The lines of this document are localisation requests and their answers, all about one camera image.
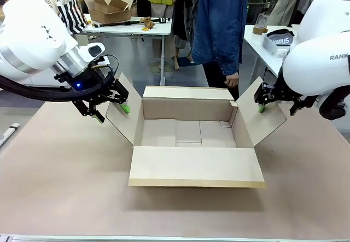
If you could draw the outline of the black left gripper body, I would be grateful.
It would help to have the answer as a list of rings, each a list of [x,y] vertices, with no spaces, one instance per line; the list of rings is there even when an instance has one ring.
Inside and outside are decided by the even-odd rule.
[[[71,88],[60,94],[61,101],[90,100],[99,95],[106,95],[114,82],[114,69],[107,57],[99,57],[90,62],[87,68],[71,77],[69,72],[56,74],[54,79],[60,83],[66,82]]]

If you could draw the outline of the person's left hand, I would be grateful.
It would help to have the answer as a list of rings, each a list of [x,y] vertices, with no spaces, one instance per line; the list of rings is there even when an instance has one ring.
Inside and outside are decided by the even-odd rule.
[[[238,72],[226,76],[225,85],[227,87],[233,88],[233,87],[238,86],[238,84],[239,84],[239,74],[238,74]]]

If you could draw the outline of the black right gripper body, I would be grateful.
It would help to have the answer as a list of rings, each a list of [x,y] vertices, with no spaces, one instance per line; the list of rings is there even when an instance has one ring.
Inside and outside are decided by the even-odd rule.
[[[274,88],[275,101],[291,102],[299,99],[302,95],[291,90],[289,87],[276,86]]]

